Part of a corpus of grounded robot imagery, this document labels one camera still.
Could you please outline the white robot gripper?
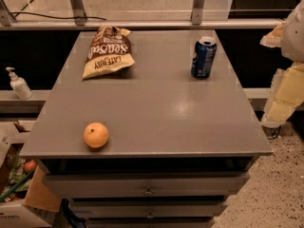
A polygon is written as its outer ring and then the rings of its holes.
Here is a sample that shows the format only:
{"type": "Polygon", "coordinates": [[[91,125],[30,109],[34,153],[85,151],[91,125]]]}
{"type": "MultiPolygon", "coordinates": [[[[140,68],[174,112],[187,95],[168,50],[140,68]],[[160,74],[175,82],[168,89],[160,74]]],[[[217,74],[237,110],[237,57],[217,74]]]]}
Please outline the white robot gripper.
{"type": "Polygon", "coordinates": [[[286,70],[278,69],[264,106],[261,124],[278,128],[304,103],[304,0],[259,42],[267,48],[280,48],[284,57],[294,61],[286,70]]]}

